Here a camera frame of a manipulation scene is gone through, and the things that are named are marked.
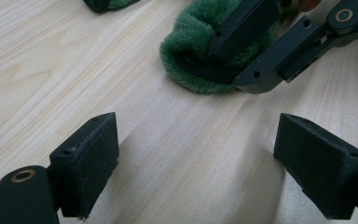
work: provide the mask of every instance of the metal ring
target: metal ring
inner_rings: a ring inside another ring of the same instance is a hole
[[[14,174],[10,180],[13,183],[20,183],[20,182],[24,182],[24,181],[31,179],[32,177],[34,177],[34,175],[36,175],[35,170],[24,170],[24,171],[20,171],[20,172]]]
[[[345,19],[341,19],[339,16],[340,16],[342,13],[348,13],[348,17],[345,18]],[[338,22],[350,21],[352,17],[353,17],[353,11],[350,10],[350,9],[348,9],[348,8],[344,8],[344,9],[341,9],[341,10],[336,14],[336,21],[338,21]]]

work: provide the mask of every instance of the green fuzzy fabric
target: green fuzzy fabric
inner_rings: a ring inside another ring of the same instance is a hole
[[[119,10],[140,0],[83,0],[93,11],[103,13],[108,10]]]
[[[212,65],[214,62],[208,57],[208,49],[214,31],[232,13],[242,0],[196,0],[182,11],[176,19],[172,32],[160,45],[160,58],[168,75],[196,93],[217,93],[233,91],[231,84],[213,82],[189,74],[183,69],[175,57],[185,57],[181,52],[190,52],[191,57],[186,60],[203,65]],[[258,38],[252,45],[243,50],[231,62],[225,64],[227,69],[244,69],[256,59],[273,42],[273,28]]]

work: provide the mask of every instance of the green furry strap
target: green furry strap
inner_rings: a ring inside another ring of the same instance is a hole
[[[103,13],[108,10],[118,10],[140,0],[83,0],[93,11]]]
[[[162,63],[173,80],[196,93],[235,90],[231,85],[234,77],[274,41],[271,27],[229,63],[208,57],[214,31],[241,2],[196,0],[179,14],[172,32],[160,46]]]

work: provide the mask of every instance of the metal grommet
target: metal grommet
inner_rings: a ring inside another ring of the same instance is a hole
[[[35,170],[24,170],[14,174],[10,180],[13,183],[20,183],[31,179],[34,175],[36,175]]]
[[[344,9],[341,9],[336,14],[336,21],[346,22],[346,21],[350,21],[352,17],[353,17],[353,11],[348,8],[344,8]]]

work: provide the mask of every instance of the wooden table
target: wooden table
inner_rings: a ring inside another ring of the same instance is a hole
[[[86,120],[116,112],[119,165],[88,223],[327,223],[272,151],[282,112],[358,147],[358,41],[274,91],[198,95],[158,56],[191,2],[99,15],[81,0],[0,1],[0,179],[48,166]]]

